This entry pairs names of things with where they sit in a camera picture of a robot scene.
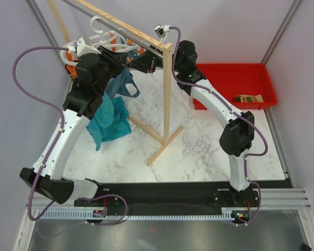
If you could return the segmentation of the teal cloth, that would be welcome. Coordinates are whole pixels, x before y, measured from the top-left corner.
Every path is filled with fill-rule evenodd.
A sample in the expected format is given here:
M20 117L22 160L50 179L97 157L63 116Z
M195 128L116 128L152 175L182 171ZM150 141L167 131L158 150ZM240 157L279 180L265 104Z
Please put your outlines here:
M86 127L92 136L96 151L100 151L103 142L109 142L130 134L129 111L121 97L111 99L107 93Z

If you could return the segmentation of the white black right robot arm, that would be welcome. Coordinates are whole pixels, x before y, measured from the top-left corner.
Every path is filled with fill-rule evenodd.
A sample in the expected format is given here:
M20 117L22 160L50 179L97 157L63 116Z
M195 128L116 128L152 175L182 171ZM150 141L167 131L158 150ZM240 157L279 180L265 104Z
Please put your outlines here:
M223 128L220 147L228 155L230 166L229 200L234 206L243 205L251 194L246 158L257 127L252 112L242 112L228 102L196 66L197 53L193 42L176 43L172 74L177 85L186 94L200 101Z

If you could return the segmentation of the white round clip hanger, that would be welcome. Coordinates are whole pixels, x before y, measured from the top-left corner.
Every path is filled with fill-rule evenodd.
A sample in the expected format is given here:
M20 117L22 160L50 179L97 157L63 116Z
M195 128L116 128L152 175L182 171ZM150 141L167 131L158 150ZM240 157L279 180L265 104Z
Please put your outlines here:
M95 35L90 37L83 36L86 40L89 40L90 45L95 48L103 46L108 50L126 53L130 59L133 59L145 52L145 49L136 43L135 47L130 47L126 45L126 40L128 38L125 38L118 32L123 31L123 29L121 28L118 28L117 30L107 30L106 27L102 29L95 28L93 23L100 20L101 18L99 16L92 17L90 21L90 27L92 31L95 32ZM67 48L70 43L73 43L75 41L67 43L64 47ZM76 53L73 52L72 54L70 54L68 48L67 50L60 51L60 58L64 64L69 66L76 66L79 59Z

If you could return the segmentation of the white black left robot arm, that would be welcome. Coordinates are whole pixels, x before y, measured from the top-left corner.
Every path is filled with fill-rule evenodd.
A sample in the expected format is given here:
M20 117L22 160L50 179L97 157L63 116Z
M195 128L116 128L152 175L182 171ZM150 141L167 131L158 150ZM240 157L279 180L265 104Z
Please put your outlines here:
M19 176L35 192L58 204L85 197L91 205L98 206L104 201L104 193L98 190L97 183L69 180L63 173L73 146L102 104L109 81L125 68L127 54L88 45L67 45L60 50L77 55L77 77L63 107L55 107L60 122L46 148L31 168L22 168Z

